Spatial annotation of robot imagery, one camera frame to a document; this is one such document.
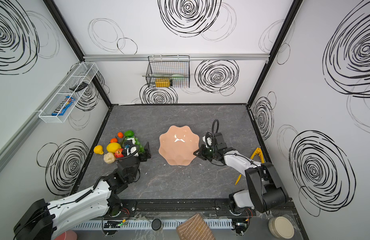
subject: pink object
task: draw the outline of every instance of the pink object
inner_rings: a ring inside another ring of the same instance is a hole
[[[190,127],[171,126],[169,130],[159,137],[159,154],[170,165],[187,166],[196,157],[194,151],[198,149],[200,137],[194,134]]]
[[[72,230],[68,230],[56,237],[54,240],[77,240],[77,233]]]

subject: white round vegetable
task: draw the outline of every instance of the white round vegetable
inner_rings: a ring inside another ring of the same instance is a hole
[[[107,164],[110,164],[110,163],[115,162],[115,156],[114,156],[114,153],[112,153],[112,152],[108,152],[108,153],[106,153],[106,154],[103,156],[103,160],[104,160],[104,161],[105,161],[105,163],[107,163]]]

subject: black wire basket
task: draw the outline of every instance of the black wire basket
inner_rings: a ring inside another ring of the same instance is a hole
[[[150,88],[190,88],[190,56],[160,55],[148,59],[145,78]]]

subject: wire basket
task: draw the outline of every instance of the wire basket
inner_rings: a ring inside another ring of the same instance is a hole
[[[190,88],[190,56],[160,55],[148,59],[145,78],[149,88]]]
[[[97,72],[96,63],[80,63],[77,69],[62,84],[58,92],[43,108],[39,114],[39,118],[46,123],[65,122]]]

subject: striped brown cloth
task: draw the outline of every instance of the striped brown cloth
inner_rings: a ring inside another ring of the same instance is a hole
[[[189,218],[177,227],[177,233],[181,240],[215,240],[209,226],[200,214]]]

